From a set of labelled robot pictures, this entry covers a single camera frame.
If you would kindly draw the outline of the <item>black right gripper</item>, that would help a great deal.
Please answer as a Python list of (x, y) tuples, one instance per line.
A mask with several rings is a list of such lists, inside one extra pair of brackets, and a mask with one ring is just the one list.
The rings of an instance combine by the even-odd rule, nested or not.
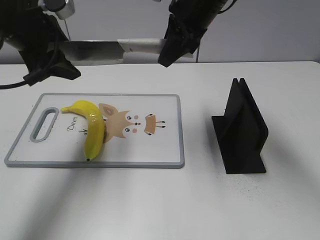
[(158, 63), (167, 68), (180, 58), (192, 59), (206, 31), (187, 26), (182, 19), (171, 13), (164, 39), (161, 41)]

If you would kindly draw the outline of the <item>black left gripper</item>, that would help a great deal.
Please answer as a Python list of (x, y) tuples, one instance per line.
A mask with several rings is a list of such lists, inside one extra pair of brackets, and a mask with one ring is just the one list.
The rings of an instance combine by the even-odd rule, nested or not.
[(59, 44), (68, 38), (60, 28), (57, 19), (46, 13), (29, 17), (33, 20), (27, 33), (30, 45), (20, 51), (28, 74), (23, 77), (30, 87), (51, 76), (75, 80), (81, 72), (65, 58)]

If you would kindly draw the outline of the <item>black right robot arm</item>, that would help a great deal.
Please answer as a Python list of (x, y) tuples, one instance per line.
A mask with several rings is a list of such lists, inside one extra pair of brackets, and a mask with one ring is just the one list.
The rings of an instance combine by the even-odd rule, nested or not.
[(226, 3), (226, 0), (172, 0), (158, 63), (167, 68), (182, 56), (193, 54), (214, 18), (232, 8), (236, 1), (223, 9)]

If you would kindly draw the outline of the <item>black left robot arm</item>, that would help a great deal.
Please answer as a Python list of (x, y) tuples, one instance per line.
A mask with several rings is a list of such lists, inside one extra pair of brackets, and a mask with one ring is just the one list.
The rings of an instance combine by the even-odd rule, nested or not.
[(54, 76), (74, 80), (81, 72), (66, 59), (60, 44), (68, 38), (58, 20), (75, 13), (72, 0), (2, 0), (0, 43), (15, 48), (28, 69), (23, 81), (2, 90), (32, 86)]

